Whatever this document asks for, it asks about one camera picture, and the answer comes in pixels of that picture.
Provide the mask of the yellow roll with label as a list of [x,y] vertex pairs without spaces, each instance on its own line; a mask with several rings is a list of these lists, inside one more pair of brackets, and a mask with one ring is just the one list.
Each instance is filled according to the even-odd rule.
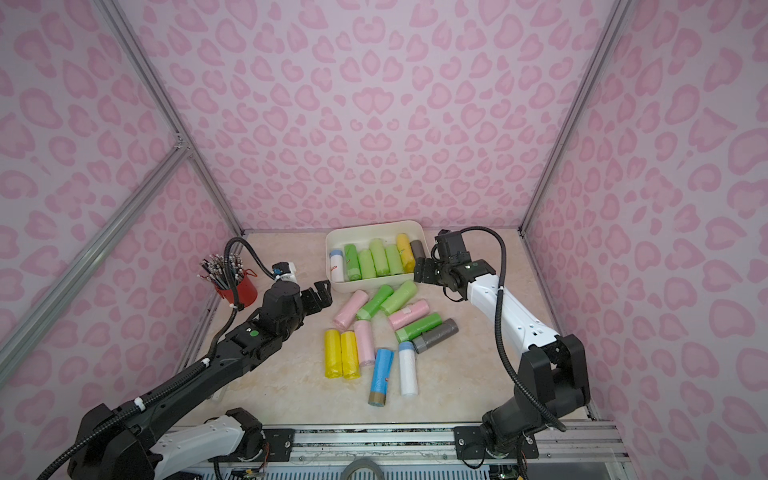
[[411,247],[410,238],[405,233],[399,233],[396,236],[396,247],[398,249],[402,268],[405,273],[412,273],[415,269],[415,256]]

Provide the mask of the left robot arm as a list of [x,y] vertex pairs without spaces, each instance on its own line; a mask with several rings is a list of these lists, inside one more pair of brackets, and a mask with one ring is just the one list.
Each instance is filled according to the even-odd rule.
[[307,316],[333,303],[331,283],[302,289],[276,281],[262,305],[206,355],[168,381],[111,409],[100,404],[82,419],[75,443],[40,474],[61,467],[72,479],[164,479],[205,460],[252,460],[268,453],[262,423],[245,409],[226,411],[174,432],[185,415],[278,352]]

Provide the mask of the grey roll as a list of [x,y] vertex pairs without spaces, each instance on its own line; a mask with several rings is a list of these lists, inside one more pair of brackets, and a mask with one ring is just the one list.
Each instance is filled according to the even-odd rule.
[[420,240],[411,241],[410,248],[411,248],[414,260],[416,262],[426,258],[426,252],[425,252],[424,244],[422,241]]
[[455,320],[449,318],[441,323],[439,326],[424,332],[412,340],[415,351],[418,354],[424,353],[430,348],[438,345],[439,343],[447,340],[453,335],[459,332],[459,327]]

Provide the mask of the dark green roll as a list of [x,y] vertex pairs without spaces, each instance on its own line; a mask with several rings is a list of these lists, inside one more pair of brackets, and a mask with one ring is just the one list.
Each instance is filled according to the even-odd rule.
[[345,274],[347,280],[350,282],[361,280],[362,273],[360,269],[358,250],[354,244],[346,244],[344,246],[344,259]]

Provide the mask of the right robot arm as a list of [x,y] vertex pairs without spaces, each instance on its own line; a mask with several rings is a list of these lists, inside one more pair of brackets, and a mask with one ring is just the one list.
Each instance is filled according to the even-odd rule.
[[[474,259],[463,235],[484,232],[498,243],[501,263],[494,269]],[[501,235],[482,226],[442,230],[435,245],[416,261],[414,281],[452,291],[493,323],[496,351],[514,384],[513,396],[481,420],[483,448],[501,457],[521,455],[541,431],[565,432],[562,418],[591,400],[586,351],[575,335],[562,335],[533,315],[506,287],[507,249]]]

